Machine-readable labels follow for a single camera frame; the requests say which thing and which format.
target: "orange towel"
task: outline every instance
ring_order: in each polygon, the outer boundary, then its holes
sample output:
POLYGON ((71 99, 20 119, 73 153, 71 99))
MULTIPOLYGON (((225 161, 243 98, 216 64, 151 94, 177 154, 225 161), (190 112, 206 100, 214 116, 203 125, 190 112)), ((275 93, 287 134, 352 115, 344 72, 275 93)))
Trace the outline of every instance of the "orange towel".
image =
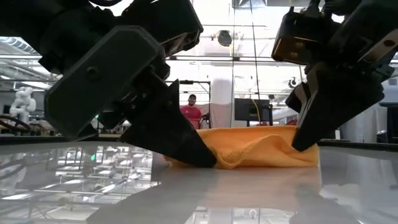
MULTIPOLYGON (((236 167, 310 167, 318 165, 318 146, 298 152, 291 143, 295 126, 260 126, 198 130, 217 158, 217 169, 236 167)), ((181 162, 166 158, 173 166, 181 162)))

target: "microfiber towel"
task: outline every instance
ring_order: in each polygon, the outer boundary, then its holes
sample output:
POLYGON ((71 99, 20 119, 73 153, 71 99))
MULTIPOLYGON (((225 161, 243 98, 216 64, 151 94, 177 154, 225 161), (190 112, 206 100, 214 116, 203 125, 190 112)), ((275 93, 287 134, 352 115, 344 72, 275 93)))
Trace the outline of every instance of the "microfiber towel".
MULTIPOLYGON (((303 152, 291 144, 295 126, 260 126, 198 130, 198 134, 217 158, 214 168, 311 167, 318 165, 318 146, 303 152)), ((172 166, 185 166, 166 158, 172 166)))

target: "reflective table surface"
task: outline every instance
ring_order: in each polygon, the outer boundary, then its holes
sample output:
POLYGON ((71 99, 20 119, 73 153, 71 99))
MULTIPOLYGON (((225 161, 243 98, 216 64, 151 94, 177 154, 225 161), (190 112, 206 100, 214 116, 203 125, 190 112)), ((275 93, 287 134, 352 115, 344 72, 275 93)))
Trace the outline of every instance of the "reflective table surface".
POLYGON ((398 223, 395 152, 321 147, 319 167, 171 169, 138 147, 79 144, 0 147, 0 223, 398 223))

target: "white robot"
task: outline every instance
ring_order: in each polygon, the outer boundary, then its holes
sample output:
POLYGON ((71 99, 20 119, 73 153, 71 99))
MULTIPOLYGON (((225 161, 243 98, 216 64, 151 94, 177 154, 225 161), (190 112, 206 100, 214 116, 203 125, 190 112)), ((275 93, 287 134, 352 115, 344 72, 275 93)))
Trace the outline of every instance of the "white robot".
POLYGON ((29 123, 29 112, 36 110, 36 101, 31 98, 32 93, 31 87, 20 87, 10 108, 10 115, 12 117, 20 115, 19 119, 26 124, 29 123))

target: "person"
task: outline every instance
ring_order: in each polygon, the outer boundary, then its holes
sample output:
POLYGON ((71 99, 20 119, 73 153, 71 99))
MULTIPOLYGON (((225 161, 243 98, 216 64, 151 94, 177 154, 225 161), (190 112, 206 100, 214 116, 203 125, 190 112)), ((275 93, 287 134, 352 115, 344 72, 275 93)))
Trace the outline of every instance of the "person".
POLYGON ((188 98, 188 105, 180 108, 181 113, 191 122, 195 129, 200 129, 201 111, 195 106, 197 96, 191 94, 188 98))

